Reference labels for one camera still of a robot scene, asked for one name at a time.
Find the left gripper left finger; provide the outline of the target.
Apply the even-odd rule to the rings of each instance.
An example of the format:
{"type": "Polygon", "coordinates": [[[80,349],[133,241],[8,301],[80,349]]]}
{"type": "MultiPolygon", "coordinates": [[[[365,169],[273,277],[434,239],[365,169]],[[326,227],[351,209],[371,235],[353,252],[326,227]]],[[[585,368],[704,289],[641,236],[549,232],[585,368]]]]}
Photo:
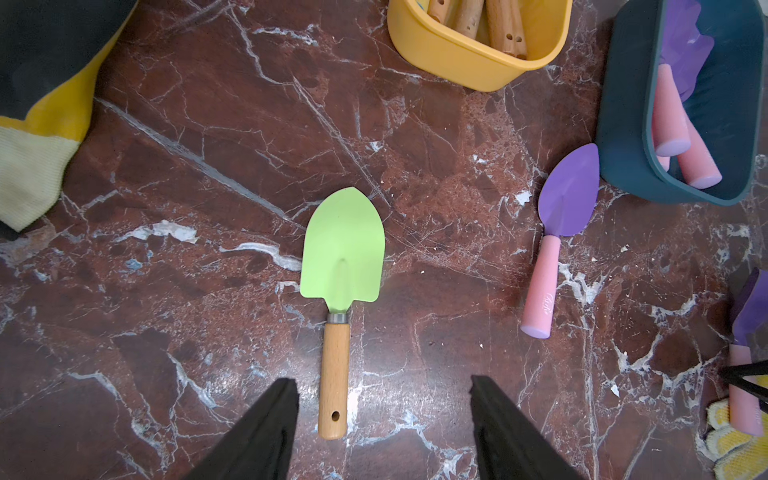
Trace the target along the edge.
{"type": "Polygon", "coordinates": [[[285,479],[299,413],[297,383],[279,378],[189,473],[187,479],[285,479]]]}

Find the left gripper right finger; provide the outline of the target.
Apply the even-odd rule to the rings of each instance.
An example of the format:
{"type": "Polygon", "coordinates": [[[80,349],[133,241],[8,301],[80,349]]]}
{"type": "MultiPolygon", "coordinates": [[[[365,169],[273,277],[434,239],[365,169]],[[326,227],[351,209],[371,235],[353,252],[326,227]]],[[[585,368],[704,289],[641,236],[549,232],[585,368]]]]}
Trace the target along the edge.
{"type": "Polygon", "coordinates": [[[471,377],[470,405],[482,479],[578,479],[580,474],[488,376],[471,377]]]}

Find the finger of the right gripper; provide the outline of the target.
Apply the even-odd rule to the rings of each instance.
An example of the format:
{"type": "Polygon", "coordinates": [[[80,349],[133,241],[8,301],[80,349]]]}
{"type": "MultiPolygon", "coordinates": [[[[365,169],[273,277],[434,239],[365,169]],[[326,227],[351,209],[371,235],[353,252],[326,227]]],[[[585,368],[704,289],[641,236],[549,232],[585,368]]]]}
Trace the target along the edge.
{"type": "Polygon", "coordinates": [[[767,369],[768,361],[763,360],[751,364],[723,367],[719,371],[719,375],[726,384],[738,387],[754,396],[759,401],[761,411],[768,413],[768,389],[757,383],[759,376],[768,374],[767,369]]]}

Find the green shovel wooden handle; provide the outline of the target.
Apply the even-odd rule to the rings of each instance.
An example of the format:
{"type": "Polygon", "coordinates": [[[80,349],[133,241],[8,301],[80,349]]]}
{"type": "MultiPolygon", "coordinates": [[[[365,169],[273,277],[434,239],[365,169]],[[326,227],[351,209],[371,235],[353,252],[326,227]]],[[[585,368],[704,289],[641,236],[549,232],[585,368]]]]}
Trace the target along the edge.
{"type": "Polygon", "coordinates": [[[349,310],[379,297],[385,235],[373,203],[347,187],[323,200],[307,226],[300,293],[322,299],[324,325],[318,404],[318,434],[338,440],[347,432],[351,326],[349,310]]]}
{"type": "Polygon", "coordinates": [[[484,0],[461,0],[455,21],[455,30],[469,39],[475,39],[479,30],[484,0]]]}
{"type": "Polygon", "coordinates": [[[442,25],[447,23],[451,0],[430,0],[427,13],[442,25]]]}
{"type": "Polygon", "coordinates": [[[526,60],[527,43],[518,0],[488,0],[486,11],[492,48],[526,60]]]}

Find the yellow plastic storage box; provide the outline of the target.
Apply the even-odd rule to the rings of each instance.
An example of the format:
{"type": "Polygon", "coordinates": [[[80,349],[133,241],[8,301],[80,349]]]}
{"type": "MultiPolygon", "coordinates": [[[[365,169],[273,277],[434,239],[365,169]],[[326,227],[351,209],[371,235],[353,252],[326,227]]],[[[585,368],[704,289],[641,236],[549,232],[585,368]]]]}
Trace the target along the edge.
{"type": "Polygon", "coordinates": [[[571,1],[521,1],[527,57],[492,48],[488,25],[470,39],[428,14],[427,1],[391,1],[387,28],[398,53],[413,66],[461,86],[492,92],[520,75],[543,68],[562,50],[568,36],[571,1]]]}

